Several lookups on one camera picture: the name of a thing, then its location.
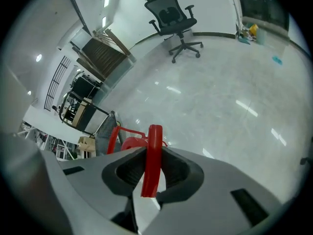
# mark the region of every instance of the white floor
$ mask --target white floor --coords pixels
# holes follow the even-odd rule
[[[195,46],[200,58],[184,50],[172,64],[164,45],[157,46],[102,108],[116,111],[126,128],[147,133],[150,124],[162,125],[171,147],[228,162],[286,202],[297,191],[299,161],[312,136],[310,61],[270,35],[265,46],[192,40],[203,41],[203,49]]]

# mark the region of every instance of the glossy tile floor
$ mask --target glossy tile floor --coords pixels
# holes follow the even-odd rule
[[[269,34],[264,46],[192,41],[203,41],[200,58],[185,50],[172,64],[167,47],[158,45],[101,108],[117,112],[126,128],[147,133],[150,124],[162,125],[169,146],[228,162],[286,202],[297,192],[312,136],[309,59]]]

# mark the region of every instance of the chair armrest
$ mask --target chair armrest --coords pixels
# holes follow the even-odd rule
[[[194,18],[194,14],[192,14],[192,10],[191,10],[191,8],[193,8],[193,7],[195,7],[195,6],[194,5],[190,5],[190,6],[187,6],[185,8],[185,10],[189,10],[189,14],[190,14],[191,18]]]
[[[149,22],[149,24],[152,24],[153,27],[156,29],[156,31],[157,31],[158,33],[160,33],[160,30],[158,29],[158,27],[157,27],[157,25],[156,25],[156,21],[155,21],[154,19],[151,20],[151,21]]]

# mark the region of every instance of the office chair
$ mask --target office chair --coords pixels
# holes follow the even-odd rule
[[[185,10],[189,11],[191,18],[186,17],[177,0],[147,0],[145,7],[156,17],[160,29],[156,26],[155,20],[151,20],[149,23],[154,26],[160,36],[176,34],[180,38],[181,45],[169,51],[170,55],[173,55],[173,51],[178,49],[173,56],[172,63],[176,62],[175,58],[183,49],[192,50],[197,53],[197,58],[200,57],[199,51],[191,46],[200,45],[200,47],[203,48],[203,43],[185,43],[183,39],[183,33],[188,31],[187,29],[197,23],[197,20],[194,18],[191,11],[191,8],[194,7],[193,5],[185,8]]]

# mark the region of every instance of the chair backrest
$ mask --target chair backrest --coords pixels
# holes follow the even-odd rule
[[[154,14],[160,28],[175,25],[187,19],[177,0],[147,0],[145,7]]]

